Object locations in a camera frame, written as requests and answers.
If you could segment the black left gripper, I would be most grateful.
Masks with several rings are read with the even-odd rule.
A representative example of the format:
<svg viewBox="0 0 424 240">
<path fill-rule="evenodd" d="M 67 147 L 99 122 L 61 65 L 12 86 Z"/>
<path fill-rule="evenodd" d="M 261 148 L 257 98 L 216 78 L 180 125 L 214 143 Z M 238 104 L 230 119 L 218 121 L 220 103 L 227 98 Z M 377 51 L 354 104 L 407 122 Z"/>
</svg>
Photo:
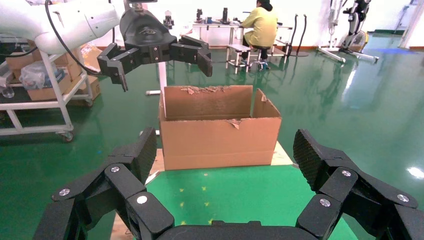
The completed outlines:
<svg viewBox="0 0 424 240">
<path fill-rule="evenodd" d="M 124 92 L 128 91 L 126 74 L 141 65 L 174 60 L 197 65 L 205 76 L 212 76 L 209 44 L 187 35 L 177 42 L 177 37 L 148 10 L 125 11 L 119 28 L 125 48 L 111 43 L 97 61 L 100 72 L 110 77 L 113 84 L 121 85 Z"/>
</svg>

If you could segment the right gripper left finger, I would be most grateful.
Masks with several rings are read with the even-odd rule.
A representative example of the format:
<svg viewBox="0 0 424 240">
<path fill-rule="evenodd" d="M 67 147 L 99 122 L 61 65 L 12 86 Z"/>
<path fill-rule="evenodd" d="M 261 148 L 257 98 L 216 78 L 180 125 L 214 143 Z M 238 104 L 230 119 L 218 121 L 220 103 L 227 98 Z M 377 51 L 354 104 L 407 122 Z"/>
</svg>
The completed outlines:
<svg viewBox="0 0 424 240">
<path fill-rule="evenodd" d="M 86 240 L 89 230 L 114 211 L 137 240 L 158 239 L 174 227 L 174 217 L 146 187 L 156 155 L 156 131 L 147 127 L 100 167 L 57 189 L 33 238 Z"/>
</svg>

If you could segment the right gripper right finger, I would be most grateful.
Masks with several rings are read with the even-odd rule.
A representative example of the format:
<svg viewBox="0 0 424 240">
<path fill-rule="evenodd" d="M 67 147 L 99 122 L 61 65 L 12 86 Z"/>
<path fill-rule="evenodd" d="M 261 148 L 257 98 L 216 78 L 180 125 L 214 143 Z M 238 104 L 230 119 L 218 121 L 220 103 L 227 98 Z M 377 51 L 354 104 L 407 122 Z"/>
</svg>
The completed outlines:
<svg viewBox="0 0 424 240">
<path fill-rule="evenodd" d="M 424 213 L 418 202 L 362 171 L 342 150 L 321 145 L 308 130 L 299 129 L 293 157 L 314 192 L 297 228 L 326 240 L 345 214 L 377 240 L 423 239 Z"/>
</svg>

